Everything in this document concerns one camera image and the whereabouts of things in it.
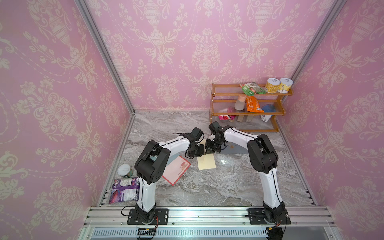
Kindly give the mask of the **cream yellow envelope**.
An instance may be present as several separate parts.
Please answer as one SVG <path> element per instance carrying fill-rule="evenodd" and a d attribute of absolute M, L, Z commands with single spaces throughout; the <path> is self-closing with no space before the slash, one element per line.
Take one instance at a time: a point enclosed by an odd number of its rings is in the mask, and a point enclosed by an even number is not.
<path fill-rule="evenodd" d="M 197 158 L 199 170 L 209 170 L 216 168 L 214 154 L 207 154 Z"/>

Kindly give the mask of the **red bordered pink card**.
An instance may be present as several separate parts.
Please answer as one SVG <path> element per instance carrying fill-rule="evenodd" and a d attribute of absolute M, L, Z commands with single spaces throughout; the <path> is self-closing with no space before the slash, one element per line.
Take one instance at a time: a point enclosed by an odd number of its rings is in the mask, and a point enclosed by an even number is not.
<path fill-rule="evenodd" d="M 174 155 L 168 160 L 167 166 L 163 173 L 163 178 L 172 186 L 174 186 L 181 176 L 191 166 L 191 163 L 181 157 Z"/>

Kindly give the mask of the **grey envelope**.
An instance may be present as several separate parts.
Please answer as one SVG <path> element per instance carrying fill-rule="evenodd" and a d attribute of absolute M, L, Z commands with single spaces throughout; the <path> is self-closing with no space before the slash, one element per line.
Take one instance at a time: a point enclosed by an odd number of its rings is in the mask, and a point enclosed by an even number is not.
<path fill-rule="evenodd" d="M 235 143 L 228 142 L 222 147 L 221 153 L 222 154 L 248 154 L 248 149 L 243 148 Z"/>

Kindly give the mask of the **teal green envelope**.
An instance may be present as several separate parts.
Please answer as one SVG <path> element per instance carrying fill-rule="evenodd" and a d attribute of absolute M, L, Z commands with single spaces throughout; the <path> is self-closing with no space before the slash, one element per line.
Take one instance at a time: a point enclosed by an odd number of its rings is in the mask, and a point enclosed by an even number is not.
<path fill-rule="evenodd" d="M 149 159 L 151 160 L 151 161 L 153 161 L 153 162 L 156 162 L 156 160 L 158 159 L 158 155 L 152 155 L 152 154 L 150 154 L 149 155 Z"/>

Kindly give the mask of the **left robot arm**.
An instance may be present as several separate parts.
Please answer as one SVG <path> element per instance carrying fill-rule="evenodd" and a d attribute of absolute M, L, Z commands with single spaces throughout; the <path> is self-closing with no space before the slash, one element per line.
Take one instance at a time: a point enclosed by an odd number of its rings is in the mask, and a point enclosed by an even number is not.
<path fill-rule="evenodd" d="M 139 177 L 139 200 L 135 209 L 146 222 L 154 218 L 156 209 L 155 191 L 157 181 L 162 177 L 170 157 L 184 152 L 189 159 L 204 155 L 201 144 L 204 133 L 194 128 L 190 133 L 180 133 L 166 142 L 149 141 L 135 163 Z"/>

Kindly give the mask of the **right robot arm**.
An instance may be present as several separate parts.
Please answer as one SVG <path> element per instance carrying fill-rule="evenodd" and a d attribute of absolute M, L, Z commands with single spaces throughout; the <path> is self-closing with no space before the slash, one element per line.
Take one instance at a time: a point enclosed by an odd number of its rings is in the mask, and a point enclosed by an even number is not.
<path fill-rule="evenodd" d="M 226 143 L 234 143 L 248 151 L 252 167 L 259 173 L 263 188 L 264 216 L 268 223 L 290 224 L 278 180 L 279 156 L 267 135 L 252 135 L 233 126 L 222 127 L 218 122 L 209 125 L 211 136 L 206 140 L 206 154 L 220 153 Z"/>

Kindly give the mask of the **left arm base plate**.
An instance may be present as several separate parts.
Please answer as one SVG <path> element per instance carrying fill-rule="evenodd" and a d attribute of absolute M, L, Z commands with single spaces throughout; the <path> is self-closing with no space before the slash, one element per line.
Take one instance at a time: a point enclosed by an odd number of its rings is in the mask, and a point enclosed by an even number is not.
<path fill-rule="evenodd" d="M 127 225 L 167 225 L 169 217 L 169 209 L 155 208 L 148 213 L 140 208 L 131 209 L 128 214 Z"/>

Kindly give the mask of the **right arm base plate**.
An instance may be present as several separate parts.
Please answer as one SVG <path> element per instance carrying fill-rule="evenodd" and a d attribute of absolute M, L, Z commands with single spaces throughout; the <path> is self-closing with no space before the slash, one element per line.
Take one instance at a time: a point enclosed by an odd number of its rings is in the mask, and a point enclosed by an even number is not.
<path fill-rule="evenodd" d="M 291 219 L 285 209 L 263 209 L 250 208 L 247 209 L 246 218 L 249 219 L 251 225 L 290 225 Z"/>

